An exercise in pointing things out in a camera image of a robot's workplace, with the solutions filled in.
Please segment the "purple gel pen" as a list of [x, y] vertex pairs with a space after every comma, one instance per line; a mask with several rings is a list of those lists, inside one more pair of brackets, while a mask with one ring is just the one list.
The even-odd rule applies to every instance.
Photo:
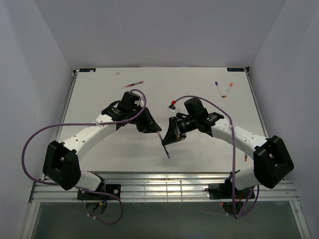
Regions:
[[170, 159], [170, 154], [169, 154], [169, 152], [168, 152], [166, 146], [163, 144], [163, 138], [162, 138], [161, 132], [160, 132], [160, 131], [157, 131], [157, 134], [158, 134], [158, 136], [159, 136], [159, 138], [160, 138], [161, 145], [162, 145], [162, 147], [164, 148], [164, 151], [165, 151], [165, 153], [166, 153], [167, 158]]

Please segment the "red gel pen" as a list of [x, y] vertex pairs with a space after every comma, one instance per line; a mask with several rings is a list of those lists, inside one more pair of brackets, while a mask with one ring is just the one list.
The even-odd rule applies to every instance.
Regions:
[[131, 84], [122, 86], [121, 89], [129, 88], [129, 87], [132, 87], [132, 86], [135, 86], [135, 85], [139, 85], [139, 84], [142, 84], [142, 83], [144, 83], [144, 81], [138, 81], [138, 82], [135, 82], [135, 83], [131, 83]]

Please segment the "blue capped white marker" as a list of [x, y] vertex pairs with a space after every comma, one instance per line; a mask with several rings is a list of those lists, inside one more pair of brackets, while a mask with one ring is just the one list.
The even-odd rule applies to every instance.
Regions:
[[217, 81], [215, 81], [215, 85], [216, 85], [216, 87], [217, 87], [217, 90], [218, 90], [218, 92], [219, 92], [221, 98], [224, 98], [224, 95], [223, 95], [223, 93], [222, 93], [222, 91], [221, 91], [221, 89], [220, 89], [219, 84], [218, 84]]

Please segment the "orange capped white marker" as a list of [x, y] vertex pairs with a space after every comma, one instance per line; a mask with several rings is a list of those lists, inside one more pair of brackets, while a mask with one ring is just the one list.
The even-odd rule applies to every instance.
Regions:
[[232, 86], [233, 86], [233, 83], [230, 83], [229, 86], [228, 86], [228, 88], [227, 88], [227, 90], [226, 90], [226, 92], [225, 92], [225, 94], [224, 94], [224, 98], [226, 98], [226, 97], [228, 96], [228, 94], [229, 94], [229, 92], [230, 92]]

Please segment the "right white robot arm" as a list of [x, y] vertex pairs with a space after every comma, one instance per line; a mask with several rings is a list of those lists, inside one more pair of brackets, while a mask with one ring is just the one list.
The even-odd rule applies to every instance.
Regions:
[[231, 198], [238, 197], [244, 189], [263, 185], [274, 188], [294, 169], [294, 163], [284, 141], [273, 136], [256, 135], [235, 126], [225, 113], [209, 113], [198, 97], [184, 102], [187, 114], [177, 113], [169, 118], [167, 133], [162, 140], [166, 146], [186, 138], [186, 134], [199, 130], [241, 150], [253, 160], [253, 167], [232, 170], [226, 179], [225, 192]]

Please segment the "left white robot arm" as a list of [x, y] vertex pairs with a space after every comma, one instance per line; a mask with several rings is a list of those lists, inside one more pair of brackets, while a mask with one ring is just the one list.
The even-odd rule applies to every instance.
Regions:
[[42, 172], [64, 190], [87, 189], [93, 198], [102, 198], [106, 193], [104, 180], [94, 172], [83, 171], [80, 161], [96, 144], [127, 124], [135, 125], [140, 133], [161, 131], [145, 100], [133, 92], [125, 92], [121, 100], [103, 109], [91, 125], [62, 142], [51, 142]]

